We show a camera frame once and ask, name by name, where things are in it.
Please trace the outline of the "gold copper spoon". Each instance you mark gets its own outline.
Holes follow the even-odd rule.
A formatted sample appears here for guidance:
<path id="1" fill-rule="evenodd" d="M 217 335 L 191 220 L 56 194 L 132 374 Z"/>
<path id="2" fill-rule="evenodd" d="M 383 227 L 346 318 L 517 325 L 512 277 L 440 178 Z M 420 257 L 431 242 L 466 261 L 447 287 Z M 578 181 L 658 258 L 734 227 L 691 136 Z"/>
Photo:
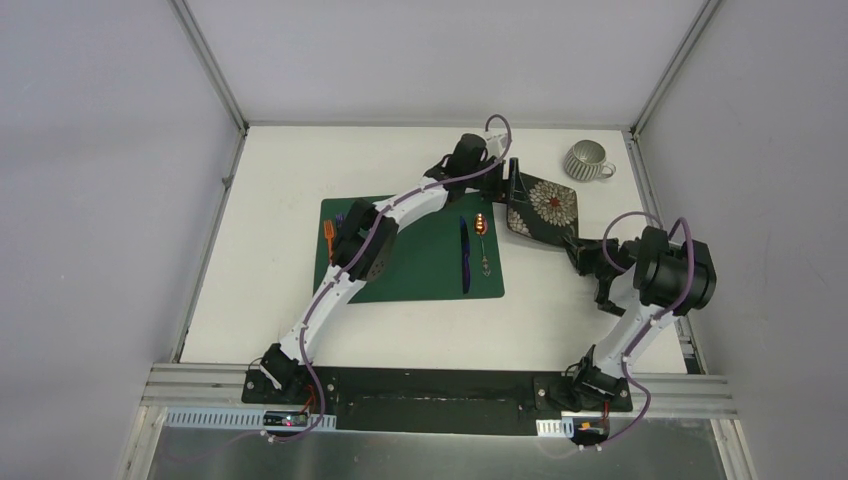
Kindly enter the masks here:
<path id="1" fill-rule="evenodd" d="M 473 223 L 474 232 L 477 235 L 480 243 L 481 252 L 481 271 L 485 277 L 491 275 L 491 267 L 486 253 L 485 236 L 489 230 L 488 221 L 482 212 L 478 212 L 474 217 Z"/>

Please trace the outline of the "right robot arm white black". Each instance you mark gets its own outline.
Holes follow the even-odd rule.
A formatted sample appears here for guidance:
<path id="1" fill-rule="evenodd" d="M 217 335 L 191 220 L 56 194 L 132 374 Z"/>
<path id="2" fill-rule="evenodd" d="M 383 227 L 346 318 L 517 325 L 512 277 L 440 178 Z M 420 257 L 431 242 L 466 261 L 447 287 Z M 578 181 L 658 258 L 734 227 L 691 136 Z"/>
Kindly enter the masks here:
<path id="1" fill-rule="evenodd" d="M 629 395 L 629 367 L 661 332 L 709 303 L 717 274 L 707 244 L 675 245 L 668 233 L 651 226 L 623 243 L 567 235 L 564 244 L 577 273 L 597 280 L 598 309 L 618 318 L 567 374 L 569 400 L 590 410 Z"/>

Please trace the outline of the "black floral square plate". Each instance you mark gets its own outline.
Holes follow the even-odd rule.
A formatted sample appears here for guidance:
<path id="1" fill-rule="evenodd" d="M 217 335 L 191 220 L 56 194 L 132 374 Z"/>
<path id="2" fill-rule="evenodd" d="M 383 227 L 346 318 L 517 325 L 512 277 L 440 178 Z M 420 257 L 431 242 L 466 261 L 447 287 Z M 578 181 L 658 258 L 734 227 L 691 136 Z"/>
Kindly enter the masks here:
<path id="1" fill-rule="evenodd" d="M 529 174 L 522 174 L 522 178 L 529 203 L 506 205 L 509 230 L 553 246 L 561 246 L 566 236 L 578 236 L 577 192 Z"/>

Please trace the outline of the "green placemat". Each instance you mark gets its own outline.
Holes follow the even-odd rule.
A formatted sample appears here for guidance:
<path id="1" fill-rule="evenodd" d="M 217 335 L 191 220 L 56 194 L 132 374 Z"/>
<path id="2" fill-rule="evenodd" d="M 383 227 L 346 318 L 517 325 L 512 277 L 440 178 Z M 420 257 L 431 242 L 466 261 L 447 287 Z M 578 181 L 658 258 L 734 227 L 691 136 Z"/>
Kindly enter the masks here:
<path id="1" fill-rule="evenodd" d="M 481 271 L 480 243 L 474 217 L 482 212 L 488 221 L 485 236 L 491 275 Z M 471 245 L 471 287 L 462 292 L 460 222 L 468 224 Z M 406 302 L 501 298 L 505 294 L 493 205 L 479 194 L 465 195 L 445 209 L 428 215 L 399 233 L 387 270 L 369 282 L 351 302 Z"/>

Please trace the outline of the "blue plastic knife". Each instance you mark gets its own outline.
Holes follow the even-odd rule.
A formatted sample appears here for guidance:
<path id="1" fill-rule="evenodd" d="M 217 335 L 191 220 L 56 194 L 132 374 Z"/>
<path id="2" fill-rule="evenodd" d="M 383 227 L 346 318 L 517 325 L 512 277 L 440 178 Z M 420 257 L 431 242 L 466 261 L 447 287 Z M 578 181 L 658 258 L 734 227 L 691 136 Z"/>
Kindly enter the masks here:
<path id="1" fill-rule="evenodd" d="M 460 222 L 460 246 L 461 246 L 461 272 L 462 272 L 462 292 L 468 294 L 471 287 L 471 245 L 468 231 L 468 224 L 463 216 L 459 217 Z"/>

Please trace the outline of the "orange plastic fork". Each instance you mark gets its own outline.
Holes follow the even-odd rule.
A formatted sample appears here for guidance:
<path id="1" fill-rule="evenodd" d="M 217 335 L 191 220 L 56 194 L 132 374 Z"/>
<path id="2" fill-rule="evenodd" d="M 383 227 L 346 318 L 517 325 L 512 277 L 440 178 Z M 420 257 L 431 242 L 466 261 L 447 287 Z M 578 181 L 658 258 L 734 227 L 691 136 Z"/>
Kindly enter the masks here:
<path id="1" fill-rule="evenodd" d="M 322 226 L 323 235 L 327 245 L 328 262 L 331 263 L 334 254 L 334 240 L 336 236 L 335 221 L 331 219 L 325 219 L 323 221 Z"/>

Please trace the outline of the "grey ribbed mug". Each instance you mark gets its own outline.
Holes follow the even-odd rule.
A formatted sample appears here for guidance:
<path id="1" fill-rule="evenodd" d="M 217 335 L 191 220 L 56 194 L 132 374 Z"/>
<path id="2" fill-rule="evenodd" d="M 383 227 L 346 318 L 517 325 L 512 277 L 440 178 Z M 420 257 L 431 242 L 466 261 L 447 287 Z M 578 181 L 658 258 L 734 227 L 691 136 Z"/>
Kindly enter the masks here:
<path id="1" fill-rule="evenodd" d="M 616 166 L 607 159 L 604 147 L 593 140 L 580 140 L 567 151 L 563 168 L 565 173 L 579 182 L 606 180 L 616 173 Z"/>

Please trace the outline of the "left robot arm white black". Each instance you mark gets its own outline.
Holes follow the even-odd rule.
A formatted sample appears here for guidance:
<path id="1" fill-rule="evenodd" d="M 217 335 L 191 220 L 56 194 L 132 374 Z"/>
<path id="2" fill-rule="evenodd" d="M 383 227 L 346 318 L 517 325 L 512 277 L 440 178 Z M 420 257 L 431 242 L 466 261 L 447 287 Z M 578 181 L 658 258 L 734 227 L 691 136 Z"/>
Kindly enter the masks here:
<path id="1" fill-rule="evenodd" d="M 397 236 L 422 218 L 460 199 L 502 167 L 512 134 L 463 135 L 454 151 L 426 170 L 409 191 L 385 200 L 357 199 L 331 243 L 329 264 L 308 307 L 295 325 L 263 354 L 258 370 L 281 404 L 297 402 L 302 373 L 314 374 L 311 358 L 321 327 L 385 269 Z"/>

